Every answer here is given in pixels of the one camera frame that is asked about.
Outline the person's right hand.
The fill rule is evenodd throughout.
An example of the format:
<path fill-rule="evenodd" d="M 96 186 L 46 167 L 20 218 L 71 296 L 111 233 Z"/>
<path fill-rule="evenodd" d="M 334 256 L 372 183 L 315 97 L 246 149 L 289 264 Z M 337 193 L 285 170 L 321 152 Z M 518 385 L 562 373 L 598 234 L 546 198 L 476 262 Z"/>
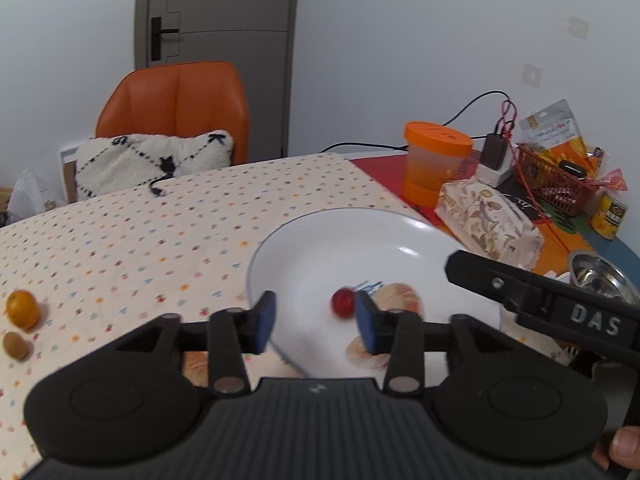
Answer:
<path fill-rule="evenodd" d="M 640 428 L 637 426 L 618 428 L 608 448 L 598 444 L 591 458 L 603 470 L 608 470 L 611 464 L 638 470 L 640 468 Z"/>

